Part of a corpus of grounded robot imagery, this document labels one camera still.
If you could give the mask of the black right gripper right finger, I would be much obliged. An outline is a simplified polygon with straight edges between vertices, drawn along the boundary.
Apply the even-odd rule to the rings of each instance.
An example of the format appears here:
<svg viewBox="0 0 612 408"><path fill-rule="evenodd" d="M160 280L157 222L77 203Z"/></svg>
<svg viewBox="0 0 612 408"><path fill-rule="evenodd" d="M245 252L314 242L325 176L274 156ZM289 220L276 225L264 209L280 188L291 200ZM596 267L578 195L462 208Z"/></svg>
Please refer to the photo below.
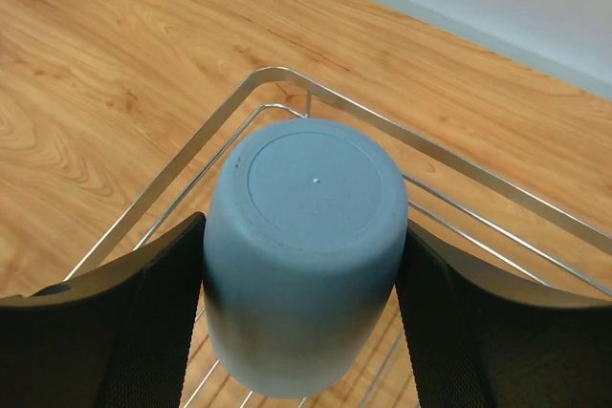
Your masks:
<svg viewBox="0 0 612 408"><path fill-rule="evenodd" d="M424 407L607 407L611 304L484 262L419 225L396 279Z"/></svg>

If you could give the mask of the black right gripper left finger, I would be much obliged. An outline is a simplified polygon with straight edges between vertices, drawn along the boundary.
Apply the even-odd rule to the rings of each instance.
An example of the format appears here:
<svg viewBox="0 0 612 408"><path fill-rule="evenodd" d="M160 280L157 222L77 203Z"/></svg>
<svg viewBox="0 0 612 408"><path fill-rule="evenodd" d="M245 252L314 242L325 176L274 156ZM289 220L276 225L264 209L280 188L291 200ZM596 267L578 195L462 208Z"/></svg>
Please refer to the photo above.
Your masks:
<svg viewBox="0 0 612 408"><path fill-rule="evenodd" d="M1 300L4 407L177 407L206 217L31 295Z"/></svg>

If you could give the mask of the blue plastic cup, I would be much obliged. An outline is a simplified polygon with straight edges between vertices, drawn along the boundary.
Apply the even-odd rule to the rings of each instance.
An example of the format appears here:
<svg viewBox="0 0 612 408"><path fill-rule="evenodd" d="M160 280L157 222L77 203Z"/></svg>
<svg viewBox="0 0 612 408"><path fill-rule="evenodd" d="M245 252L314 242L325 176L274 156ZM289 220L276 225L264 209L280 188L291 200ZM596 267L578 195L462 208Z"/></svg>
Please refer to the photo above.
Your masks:
<svg viewBox="0 0 612 408"><path fill-rule="evenodd" d="M388 301L407 217L398 166L349 126L295 118L245 137L204 236L208 333L229 374L286 399L340 379Z"/></svg>

